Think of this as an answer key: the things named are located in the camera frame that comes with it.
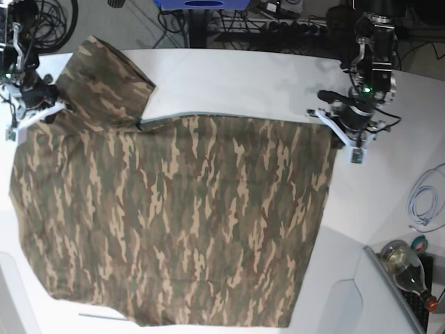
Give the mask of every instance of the white cable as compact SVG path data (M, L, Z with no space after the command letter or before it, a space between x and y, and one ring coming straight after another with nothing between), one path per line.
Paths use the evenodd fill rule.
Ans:
M430 185L425 185L425 181L435 173L438 173L445 179L445 174L440 170L440 168L443 166L445 166L445 163L438 165L436 168L427 170L412 187L410 195L408 197L408 201L406 203L406 212L411 222L413 222L414 224L427 226L442 212L443 208L445 207L444 201L442 206L438 208L439 193L437 192L436 188ZM430 193L432 196L431 205L425 212L418 213L416 209L417 199L420 195L425 195L426 193ZM439 226L438 228L433 228L432 230L427 231L419 230L415 225L410 225L410 228L420 233L429 233L437 231L444 226L445 224Z

